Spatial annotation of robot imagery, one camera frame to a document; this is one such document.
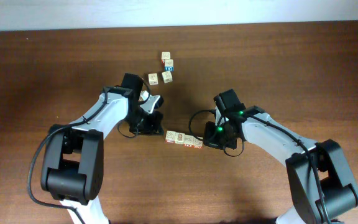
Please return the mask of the red edged block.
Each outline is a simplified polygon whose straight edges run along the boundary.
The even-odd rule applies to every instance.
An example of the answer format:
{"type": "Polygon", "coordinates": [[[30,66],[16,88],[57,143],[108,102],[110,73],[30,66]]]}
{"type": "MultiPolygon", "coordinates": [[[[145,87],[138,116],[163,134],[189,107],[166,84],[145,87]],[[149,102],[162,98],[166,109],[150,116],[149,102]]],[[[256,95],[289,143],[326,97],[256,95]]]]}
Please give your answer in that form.
{"type": "Polygon", "coordinates": [[[203,140],[199,140],[197,138],[193,138],[193,147],[196,149],[201,149],[203,147],[203,140]]]}

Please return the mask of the pineapple 2 block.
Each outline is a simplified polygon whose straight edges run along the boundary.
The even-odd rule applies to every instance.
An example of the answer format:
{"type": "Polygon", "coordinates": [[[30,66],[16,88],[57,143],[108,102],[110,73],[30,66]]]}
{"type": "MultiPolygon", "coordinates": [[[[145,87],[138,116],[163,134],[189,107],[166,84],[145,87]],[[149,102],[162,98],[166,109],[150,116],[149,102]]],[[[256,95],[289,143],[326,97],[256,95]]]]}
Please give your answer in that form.
{"type": "Polygon", "coordinates": [[[184,144],[185,141],[185,134],[184,133],[175,133],[175,144],[184,144]]]}

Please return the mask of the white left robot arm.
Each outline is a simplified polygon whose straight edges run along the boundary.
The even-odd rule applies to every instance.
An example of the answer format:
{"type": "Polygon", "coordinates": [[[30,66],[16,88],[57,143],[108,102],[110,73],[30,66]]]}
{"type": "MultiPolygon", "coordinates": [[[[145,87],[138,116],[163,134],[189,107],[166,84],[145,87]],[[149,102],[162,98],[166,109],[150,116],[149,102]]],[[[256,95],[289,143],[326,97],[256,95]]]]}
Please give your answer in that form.
{"type": "Polygon", "coordinates": [[[40,143],[45,149],[40,185],[67,210],[73,223],[109,223],[99,201],[104,175],[104,140],[125,121],[134,137],[161,135],[160,95],[141,87],[106,87],[79,119],[53,125],[40,143]]]}

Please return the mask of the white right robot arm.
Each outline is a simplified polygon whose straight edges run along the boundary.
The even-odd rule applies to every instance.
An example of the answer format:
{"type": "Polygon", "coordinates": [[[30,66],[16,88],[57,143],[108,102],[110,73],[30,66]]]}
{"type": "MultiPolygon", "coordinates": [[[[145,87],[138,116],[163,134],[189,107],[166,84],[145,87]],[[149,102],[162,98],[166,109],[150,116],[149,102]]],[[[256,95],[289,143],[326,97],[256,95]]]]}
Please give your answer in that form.
{"type": "Polygon", "coordinates": [[[225,151],[241,139],[286,168],[293,205],[275,223],[337,223],[338,216],[358,207],[358,184],[336,141],[304,138],[257,106],[217,106],[210,112],[215,120],[206,123],[205,146],[225,151]]]}

